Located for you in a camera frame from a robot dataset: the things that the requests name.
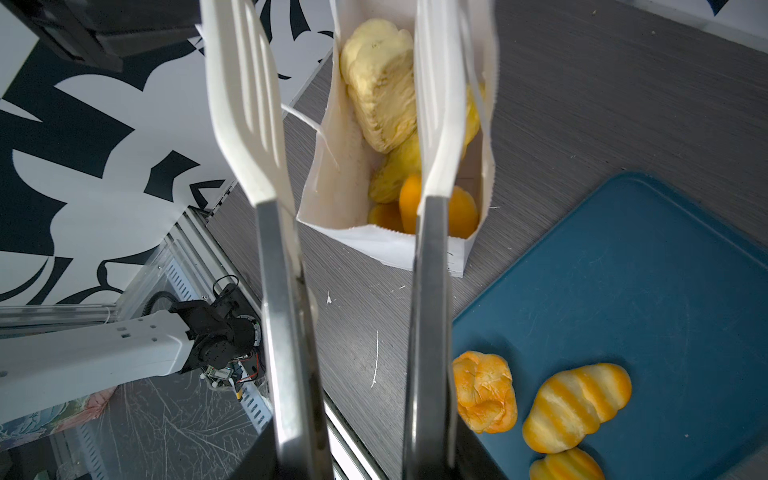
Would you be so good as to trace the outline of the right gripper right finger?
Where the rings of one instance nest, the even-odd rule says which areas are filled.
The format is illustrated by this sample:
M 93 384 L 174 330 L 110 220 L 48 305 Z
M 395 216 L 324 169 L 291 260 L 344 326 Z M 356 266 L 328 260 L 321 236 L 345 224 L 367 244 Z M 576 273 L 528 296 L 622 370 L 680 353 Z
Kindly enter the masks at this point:
M 490 454 L 472 431 L 457 431 L 454 479 L 507 480 Z

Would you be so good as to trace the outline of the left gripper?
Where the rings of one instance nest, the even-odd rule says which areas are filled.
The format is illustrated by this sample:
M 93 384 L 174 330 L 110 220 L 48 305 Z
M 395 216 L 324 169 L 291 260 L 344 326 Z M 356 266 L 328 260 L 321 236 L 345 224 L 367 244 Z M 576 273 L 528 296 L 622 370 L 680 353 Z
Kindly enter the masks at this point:
M 127 57 L 186 41 L 201 23 L 198 0 L 3 0 L 60 58 L 110 71 Z

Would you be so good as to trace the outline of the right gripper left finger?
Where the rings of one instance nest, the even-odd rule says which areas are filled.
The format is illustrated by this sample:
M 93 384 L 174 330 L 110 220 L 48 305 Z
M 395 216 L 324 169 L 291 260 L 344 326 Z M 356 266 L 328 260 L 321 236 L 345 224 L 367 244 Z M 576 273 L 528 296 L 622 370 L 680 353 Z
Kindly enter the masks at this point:
M 229 480 L 273 480 L 277 478 L 274 436 L 263 434 L 247 452 Z

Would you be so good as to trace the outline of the round flaky pastry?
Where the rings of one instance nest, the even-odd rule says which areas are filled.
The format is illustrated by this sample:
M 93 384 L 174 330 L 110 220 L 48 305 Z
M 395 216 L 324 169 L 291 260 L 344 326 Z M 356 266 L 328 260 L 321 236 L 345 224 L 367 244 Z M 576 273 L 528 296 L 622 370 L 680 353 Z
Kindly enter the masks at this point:
M 467 351 L 453 361 L 458 413 L 477 434 L 511 430 L 518 418 L 513 378 L 505 359 Z

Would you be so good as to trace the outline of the metal tongs white tips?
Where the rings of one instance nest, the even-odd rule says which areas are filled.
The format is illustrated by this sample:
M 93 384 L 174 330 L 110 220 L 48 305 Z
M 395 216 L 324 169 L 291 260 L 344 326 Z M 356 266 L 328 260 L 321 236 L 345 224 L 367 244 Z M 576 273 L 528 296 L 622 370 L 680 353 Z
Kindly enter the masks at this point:
M 326 479 L 331 454 L 274 59 L 251 2 L 204 1 L 200 11 L 215 137 L 256 212 L 277 473 Z M 461 47 L 457 3 L 418 2 L 415 87 L 423 183 L 406 388 L 407 479 L 459 475 L 447 234 L 466 127 Z

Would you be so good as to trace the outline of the white paper bag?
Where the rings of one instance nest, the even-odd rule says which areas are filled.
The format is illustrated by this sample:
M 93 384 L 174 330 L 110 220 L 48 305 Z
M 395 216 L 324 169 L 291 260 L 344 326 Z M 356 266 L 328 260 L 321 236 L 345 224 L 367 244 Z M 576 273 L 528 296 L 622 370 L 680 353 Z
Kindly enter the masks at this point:
M 463 7 L 469 41 L 465 62 L 484 88 L 485 115 L 480 133 L 468 147 L 456 182 L 475 198 L 482 219 L 487 218 L 496 173 L 490 123 L 499 83 L 499 42 L 492 1 L 469 1 Z M 368 188 L 373 171 L 384 156 L 365 141 L 353 112 L 341 73 L 343 45 L 365 21 L 381 18 L 412 31 L 418 17 L 414 1 L 333 1 L 333 73 L 326 111 L 316 136 L 315 153 L 298 211 L 301 223 L 379 263 L 410 271 L 416 238 L 370 225 L 372 206 Z

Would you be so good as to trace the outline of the small striped bread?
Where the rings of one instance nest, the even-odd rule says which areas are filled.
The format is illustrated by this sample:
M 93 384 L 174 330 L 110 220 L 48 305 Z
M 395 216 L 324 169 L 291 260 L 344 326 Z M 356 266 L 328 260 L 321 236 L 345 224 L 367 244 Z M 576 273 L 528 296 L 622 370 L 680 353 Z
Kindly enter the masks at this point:
M 340 72 L 369 145 L 388 153 L 416 128 L 414 40 L 380 18 L 359 25 L 345 42 Z

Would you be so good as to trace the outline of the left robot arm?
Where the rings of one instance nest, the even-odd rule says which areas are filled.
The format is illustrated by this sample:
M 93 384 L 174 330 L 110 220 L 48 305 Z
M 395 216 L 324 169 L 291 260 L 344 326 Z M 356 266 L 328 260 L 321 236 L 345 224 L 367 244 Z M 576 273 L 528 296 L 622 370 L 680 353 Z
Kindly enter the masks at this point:
M 233 180 L 210 125 L 196 33 L 120 71 L 59 59 L 1 13 L 1 303 L 112 304 L 188 211 Z M 233 285 L 135 319 L 1 344 L 1 419 L 251 355 Z

